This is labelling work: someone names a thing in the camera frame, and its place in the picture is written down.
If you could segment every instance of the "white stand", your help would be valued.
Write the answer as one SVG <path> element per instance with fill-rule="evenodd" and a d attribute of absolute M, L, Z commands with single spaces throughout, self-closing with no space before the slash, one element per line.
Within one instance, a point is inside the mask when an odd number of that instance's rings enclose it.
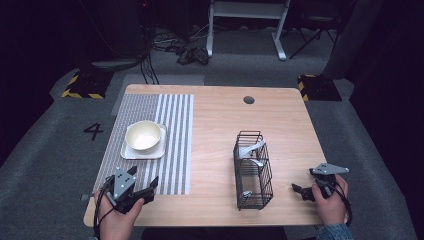
<path fill-rule="evenodd" d="M 243 3 L 243 2 L 220 2 L 211 0 L 209 9 L 209 34 L 206 42 L 206 49 L 209 57 L 212 57 L 213 47 L 213 19 L 217 17 L 241 17 L 241 18 L 265 18 L 280 19 L 276 33 L 271 33 L 274 41 L 278 58 L 282 61 L 286 60 L 283 46 L 281 45 L 280 36 L 286 20 L 287 11 L 289 9 L 290 0 L 285 0 L 284 4 L 268 4 L 268 3 Z"/>

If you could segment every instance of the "hole in table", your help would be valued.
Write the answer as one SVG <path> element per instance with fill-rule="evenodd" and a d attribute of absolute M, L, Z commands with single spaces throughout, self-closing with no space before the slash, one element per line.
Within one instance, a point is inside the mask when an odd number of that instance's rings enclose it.
<path fill-rule="evenodd" d="M 243 101 L 246 104 L 253 104 L 255 102 L 255 99 L 251 96 L 246 96 L 246 97 L 243 98 Z"/>

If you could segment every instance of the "striped placemat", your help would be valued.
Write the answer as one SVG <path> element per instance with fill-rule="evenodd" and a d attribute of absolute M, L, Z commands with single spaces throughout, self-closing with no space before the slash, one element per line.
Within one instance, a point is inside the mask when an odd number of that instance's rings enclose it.
<path fill-rule="evenodd" d="M 103 162 L 93 188 L 96 192 L 117 167 L 127 171 L 137 166 L 134 191 L 146 188 L 159 176 L 156 194 L 179 195 L 190 191 L 193 99 L 190 94 L 125 94 L 113 127 Z M 120 155 L 129 125 L 150 120 L 167 128 L 165 153 L 159 159 L 128 160 Z"/>

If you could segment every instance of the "wire basket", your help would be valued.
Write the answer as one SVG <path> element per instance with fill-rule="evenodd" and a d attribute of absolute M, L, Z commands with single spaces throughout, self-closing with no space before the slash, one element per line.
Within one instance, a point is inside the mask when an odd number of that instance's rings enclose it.
<path fill-rule="evenodd" d="M 260 131 L 241 131 L 234 146 L 237 207 L 262 209 L 273 197 L 268 150 Z"/>

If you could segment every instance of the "handheld controller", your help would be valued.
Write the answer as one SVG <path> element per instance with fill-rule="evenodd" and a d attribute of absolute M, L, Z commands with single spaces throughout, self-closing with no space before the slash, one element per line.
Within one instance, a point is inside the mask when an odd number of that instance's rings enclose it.
<path fill-rule="evenodd" d="M 112 203 L 115 210 L 121 213 L 127 213 L 131 210 L 134 204 L 140 198 L 144 199 L 144 204 L 154 200 L 155 189 L 158 186 L 159 177 L 156 177 L 149 187 L 133 192 L 136 178 L 133 176 L 137 172 L 137 167 L 134 166 L 127 172 L 121 168 L 116 169 L 115 175 L 109 177 L 105 182 L 106 196 Z"/>
<path fill-rule="evenodd" d="M 347 172 L 349 172 L 348 168 L 342 168 L 328 163 L 321 163 L 318 167 L 309 169 L 309 173 L 314 177 L 325 199 L 331 197 L 336 188 L 337 182 L 335 174 Z M 312 187 L 302 188 L 292 183 L 292 188 L 293 191 L 300 193 L 304 201 L 315 201 L 314 195 L 312 194 Z"/>

